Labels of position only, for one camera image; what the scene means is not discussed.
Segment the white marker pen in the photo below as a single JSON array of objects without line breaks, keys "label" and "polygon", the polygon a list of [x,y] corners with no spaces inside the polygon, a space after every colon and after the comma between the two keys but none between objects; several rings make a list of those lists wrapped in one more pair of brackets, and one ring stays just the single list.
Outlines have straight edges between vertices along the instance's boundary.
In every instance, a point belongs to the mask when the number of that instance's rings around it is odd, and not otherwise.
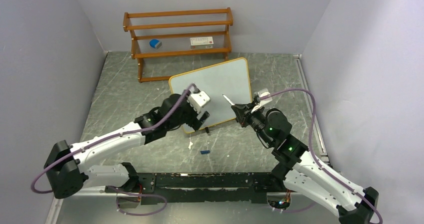
[{"label": "white marker pen", "polygon": [[235,103],[228,97],[228,96],[226,96],[225,94],[223,94],[222,95],[224,98],[225,98],[225,100],[230,104],[230,105],[235,105]]}]

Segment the whiteboard with yellow frame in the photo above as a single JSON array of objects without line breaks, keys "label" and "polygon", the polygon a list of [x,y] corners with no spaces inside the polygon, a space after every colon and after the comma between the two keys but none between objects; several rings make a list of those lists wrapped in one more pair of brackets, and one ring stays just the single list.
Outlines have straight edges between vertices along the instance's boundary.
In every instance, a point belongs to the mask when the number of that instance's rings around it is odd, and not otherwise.
[{"label": "whiteboard with yellow frame", "polygon": [[248,61],[243,57],[174,75],[168,83],[172,93],[181,94],[189,84],[194,83],[210,97],[210,102],[202,108],[203,112],[209,113],[209,118],[200,129],[235,119],[223,95],[236,104],[252,101]]}]

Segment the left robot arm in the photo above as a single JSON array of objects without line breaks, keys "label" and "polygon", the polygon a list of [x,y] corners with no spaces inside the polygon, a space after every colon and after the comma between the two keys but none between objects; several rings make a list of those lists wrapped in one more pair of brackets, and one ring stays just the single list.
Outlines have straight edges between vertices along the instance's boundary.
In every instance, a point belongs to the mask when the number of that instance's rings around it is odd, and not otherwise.
[{"label": "left robot arm", "polygon": [[210,116],[203,111],[210,100],[204,91],[172,94],[161,106],[109,134],[80,143],[56,143],[44,165],[54,197],[63,199],[83,188],[98,186],[126,192],[137,189],[139,175],[129,162],[100,165],[100,161],[161,139],[184,124],[199,130]]}]

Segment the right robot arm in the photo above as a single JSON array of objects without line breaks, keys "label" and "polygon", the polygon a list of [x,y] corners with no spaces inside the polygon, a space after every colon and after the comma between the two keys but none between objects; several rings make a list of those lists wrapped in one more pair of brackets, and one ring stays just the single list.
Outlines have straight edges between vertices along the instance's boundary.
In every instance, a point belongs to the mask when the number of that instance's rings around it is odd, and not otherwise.
[{"label": "right robot arm", "polygon": [[340,223],[370,223],[376,213],[379,193],[363,188],[323,163],[309,148],[291,135],[292,125],[282,111],[273,108],[263,113],[254,104],[232,104],[236,121],[250,126],[265,148],[272,149],[278,164],[271,171],[270,185],[298,192],[333,213]]}]

